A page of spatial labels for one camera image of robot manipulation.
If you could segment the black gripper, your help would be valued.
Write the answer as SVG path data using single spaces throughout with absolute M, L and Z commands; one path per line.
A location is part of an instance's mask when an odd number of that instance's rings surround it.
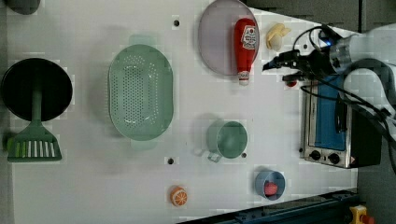
M 330 62 L 328 51 L 313 50 L 309 55 L 301 55 L 299 50 L 290 50 L 280 53 L 272 61 L 266 63 L 262 70 L 278 69 L 281 67 L 296 68 L 299 61 L 299 72 L 285 75 L 285 82 L 308 81 L 311 79 L 325 78 L 333 75 L 335 71 Z

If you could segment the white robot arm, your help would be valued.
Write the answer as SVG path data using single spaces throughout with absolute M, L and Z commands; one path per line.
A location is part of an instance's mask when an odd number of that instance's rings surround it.
M 395 117 L 395 25 L 342 37 L 329 26 L 318 27 L 323 47 L 303 55 L 282 52 L 262 69 L 288 67 L 296 72 L 285 82 L 311 81 L 331 86 L 342 99 L 370 115 Z

